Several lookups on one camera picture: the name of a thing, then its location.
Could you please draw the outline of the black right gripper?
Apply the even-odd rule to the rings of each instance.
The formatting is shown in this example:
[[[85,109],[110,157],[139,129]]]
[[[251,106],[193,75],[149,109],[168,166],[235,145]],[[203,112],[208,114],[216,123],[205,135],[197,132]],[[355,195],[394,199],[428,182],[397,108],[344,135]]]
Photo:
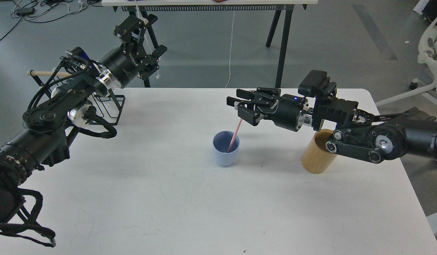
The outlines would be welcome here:
[[[306,97],[281,95],[281,89],[258,87],[254,90],[236,89],[236,97],[228,96],[226,104],[237,103],[238,117],[257,126],[261,120],[273,121],[275,126],[293,132],[299,131],[299,117],[308,105]]]

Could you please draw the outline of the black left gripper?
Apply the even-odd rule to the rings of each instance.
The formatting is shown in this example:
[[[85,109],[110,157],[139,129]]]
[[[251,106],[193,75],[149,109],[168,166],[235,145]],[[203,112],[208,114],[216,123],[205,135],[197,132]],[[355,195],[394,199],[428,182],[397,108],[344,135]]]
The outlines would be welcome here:
[[[126,50],[123,45],[110,50],[100,59],[100,64],[105,66],[117,79],[117,86],[125,88],[135,77],[142,80],[149,79],[152,74],[158,71],[159,59],[168,50],[165,45],[158,44],[152,24],[157,21],[157,16],[152,13],[146,18],[128,16],[120,25],[115,26],[113,34],[118,37],[123,44],[137,42],[134,35],[143,35],[149,30],[149,37],[155,50],[147,54],[143,48],[141,53],[132,53]]]

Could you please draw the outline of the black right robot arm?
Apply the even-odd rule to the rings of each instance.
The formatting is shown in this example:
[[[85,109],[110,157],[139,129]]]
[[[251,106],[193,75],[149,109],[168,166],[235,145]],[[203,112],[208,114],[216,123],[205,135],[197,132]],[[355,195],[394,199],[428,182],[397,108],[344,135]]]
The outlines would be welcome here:
[[[325,120],[336,123],[326,137],[327,152],[378,164],[412,154],[437,162],[437,120],[411,108],[402,113],[373,115],[358,102],[336,96],[337,85],[325,71],[312,70],[301,82],[299,95],[281,94],[277,88],[236,90],[226,103],[252,126],[271,120],[293,132],[302,126],[320,131]]]

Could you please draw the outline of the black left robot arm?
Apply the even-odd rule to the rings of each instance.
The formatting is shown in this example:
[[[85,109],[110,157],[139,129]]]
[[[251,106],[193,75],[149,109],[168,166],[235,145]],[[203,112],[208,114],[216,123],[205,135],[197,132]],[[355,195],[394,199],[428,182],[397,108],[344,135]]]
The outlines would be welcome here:
[[[99,61],[80,47],[61,58],[23,114],[24,130],[0,147],[0,235],[20,237],[32,230],[49,241],[27,239],[55,247],[55,232],[37,223],[43,196],[20,185],[34,170],[70,158],[69,147],[78,133],[105,139],[117,135],[113,125],[97,115],[89,97],[110,97],[113,89],[125,88],[136,77],[147,82],[158,71],[167,48],[160,45],[152,53],[144,48],[145,31],[155,21],[153,14],[128,16],[114,30],[121,45]]]

